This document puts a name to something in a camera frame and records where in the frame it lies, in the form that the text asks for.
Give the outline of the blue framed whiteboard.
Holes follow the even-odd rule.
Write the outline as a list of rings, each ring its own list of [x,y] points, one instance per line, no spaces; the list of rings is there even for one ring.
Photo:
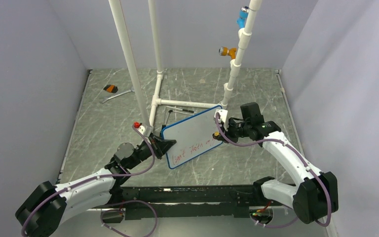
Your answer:
[[[213,134],[218,131],[214,116],[220,109],[222,106],[217,105],[161,130],[161,138],[176,141],[166,153],[170,169],[181,166],[223,143],[213,138]]]

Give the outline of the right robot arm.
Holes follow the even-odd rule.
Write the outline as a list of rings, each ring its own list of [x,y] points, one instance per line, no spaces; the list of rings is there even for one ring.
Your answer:
[[[329,226],[339,209],[338,180],[308,161],[273,121],[265,121],[255,102],[241,105],[242,118],[229,118],[228,111],[217,109],[214,120],[218,132],[213,138],[238,147],[259,145],[287,171],[294,185],[265,177],[253,183],[252,198],[258,205],[276,201],[294,211],[305,224]]]

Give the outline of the yellow black eraser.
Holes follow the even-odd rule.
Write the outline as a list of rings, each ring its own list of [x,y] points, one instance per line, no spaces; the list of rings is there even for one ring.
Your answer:
[[[220,135],[219,132],[215,132],[215,133],[213,134],[213,138],[214,138],[214,139],[217,139],[217,138],[219,137],[219,135]]]

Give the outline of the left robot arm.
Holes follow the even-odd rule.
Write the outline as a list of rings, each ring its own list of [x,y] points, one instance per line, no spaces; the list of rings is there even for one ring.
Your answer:
[[[148,158],[161,159],[176,143],[151,134],[136,146],[120,144],[110,162],[91,175],[57,185],[49,181],[39,184],[15,212],[21,235],[48,237],[59,225],[88,209],[118,206],[121,185],[133,176],[130,169]]]

